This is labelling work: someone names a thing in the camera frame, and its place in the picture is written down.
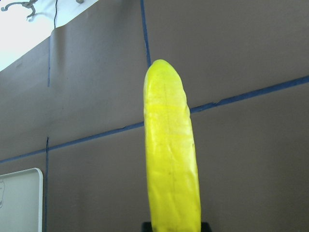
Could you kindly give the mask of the yellow toy banana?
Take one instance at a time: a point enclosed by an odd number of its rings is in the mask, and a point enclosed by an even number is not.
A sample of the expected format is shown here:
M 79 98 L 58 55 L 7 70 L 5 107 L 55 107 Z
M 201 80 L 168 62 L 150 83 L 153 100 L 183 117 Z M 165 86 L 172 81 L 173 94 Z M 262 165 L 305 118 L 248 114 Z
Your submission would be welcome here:
M 155 232 L 201 231 L 201 203 L 190 110 L 176 70 L 165 60 L 148 69 L 143 90 L 146 171 Z

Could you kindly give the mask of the white bear-print tray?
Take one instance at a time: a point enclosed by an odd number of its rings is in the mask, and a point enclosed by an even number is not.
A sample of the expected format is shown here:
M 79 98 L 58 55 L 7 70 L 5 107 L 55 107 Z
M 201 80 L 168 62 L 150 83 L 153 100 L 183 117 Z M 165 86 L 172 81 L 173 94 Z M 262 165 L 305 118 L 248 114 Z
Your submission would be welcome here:
M 0 176 L 0 230 L 41 232 L 43 174 L 31 168 Z

